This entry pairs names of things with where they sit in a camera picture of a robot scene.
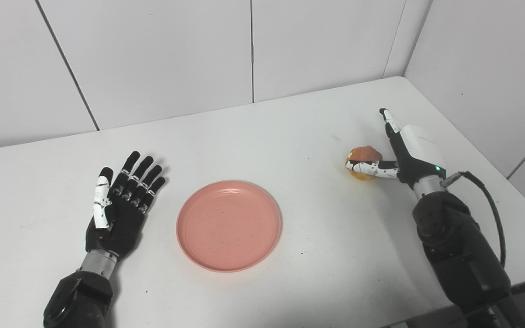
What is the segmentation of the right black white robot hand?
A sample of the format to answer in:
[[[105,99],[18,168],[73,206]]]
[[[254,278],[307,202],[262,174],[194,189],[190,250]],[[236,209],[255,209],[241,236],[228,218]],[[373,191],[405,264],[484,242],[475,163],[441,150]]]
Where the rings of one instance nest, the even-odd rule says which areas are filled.
[[[366,176],[398,179],[407,184],[418,197],[444,191],[446,165],[440,148],[432,137],[415,125],[401,125],[387,108],[380,108],[385,133],[395,160],[347,160],[348,170]]]

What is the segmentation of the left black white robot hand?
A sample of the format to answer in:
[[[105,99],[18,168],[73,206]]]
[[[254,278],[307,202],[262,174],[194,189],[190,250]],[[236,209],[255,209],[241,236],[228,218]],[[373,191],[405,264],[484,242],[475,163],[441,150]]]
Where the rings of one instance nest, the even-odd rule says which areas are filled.
[[[138,151],[130,153],[117,176],[112,168],[102,168],[94,187],[85,251],[104,251],[122,260],[135,249],[147,212],[167,183],[162,171],[152,156],[143,159]]]

